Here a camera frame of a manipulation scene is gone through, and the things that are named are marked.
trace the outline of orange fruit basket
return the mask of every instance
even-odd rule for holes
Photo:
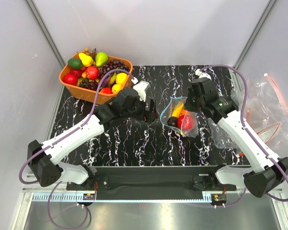
[[[73,56],[74,58],[79,58],[78,54],[75,54]],[[125,60],[125,59],[121,59],[121,58],[118,58],[118,57],[112,57],[112,56],[109,56],[109,59],[108,61],[112,60],[112,59],[116,59],[116,60],[119,60],[119,61],[122,61],[124,63],[125,66],[127,66],[129,69],[130,69],[130,73],[132,72],[132,63],[128,60]],[[81,88],[81,87],[78,87],[78,86],[75,86],[75,85],[69,85],[69,84],[66,84],[63,82],[63,77],[68,74],[69,72],[71,71],[71,68],[66,65],[64,67],[64,69],[61,71],[60,73],[60,76],[59,76],[59,79],[60,79],[60,82],[69,90],[69,92],[71,93],[71,95],[77,99],[81,99],[81,100],[85,100],[85,101],[88,101],[88,102],[94,102],[94,99],[95,99],[95,96],[96,96],[96,91],[93,91],[93,90],[88,90],[88,89],[85,89],[85,88]],[[122,84],[123,85],[123,88],[129,88],[131,87],[131,77],[128,76],[128,78],[126,79],[126,81]],[[106,101],[108,101],[109,99],[111,99],[112,97],[115,97],[116,95],[118,94],[117,93],[113,93],[113,94],[105,94],[105,93],[98,93],[98,98],[97,98],[97,104],[103,104],[105,103]]]

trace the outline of banana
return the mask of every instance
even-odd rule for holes
[[[172,116],[179,117],[179,114],[183,108],[183,103],[176,106],[176,108],[172,112]]]
[[[117,73],[114,73],[113,76],[110,78],[109,85],[113,85],[115,83],[116,75]]]

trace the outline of white connector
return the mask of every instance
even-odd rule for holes
[[[209,78],[209,79],[211,80],[210,75],[209,75],[208,73],[203,73],[203,72],[201,72],[200,69],[197,69],[197,70],[195,71],[195,75],[196,75],[196,76],[199,76],[199,78]]]
[[[137,80],[137,78],[133,78],[133,79],[131,79],[131,82],[135,85],[135,84],[137,84],[139,81]]]
[[[149,87],[150,87],[149,83],[143,80],[133,87],[133,89],[138,92],[140,96],[140,101],[142,102],[146,101],[146,91]]]

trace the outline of metal floor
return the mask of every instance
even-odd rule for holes
[[[228,203],[238,199],[228,195]],[[71,203],[51,203],[55,217]],[[208,207],[208,204],[196,204]],[[272,200],[246,194],[237,206],[228,208],[195,207],[193,204],[94,203],[89,206],[88,230],[280,230]],[[78,226],[85,211],[73,207],[54,218],[65,228]],[[47,203],[32,202],[26,230],[57,230],[48,219]]]

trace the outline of red fruit in bag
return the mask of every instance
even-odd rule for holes
[[[189,115],[182,115],[178,118],[177,125],[180,130],[188,131],[190,129],[193,129],[194,121]]]
[[[75,75],[79,79],[81,78],[83,71],[80,69],[72,69],[69,73]]]
[[[78,83],[78,78],[75,75],[68,73],[63,77],[63,82],[70,85],[76,85]]]

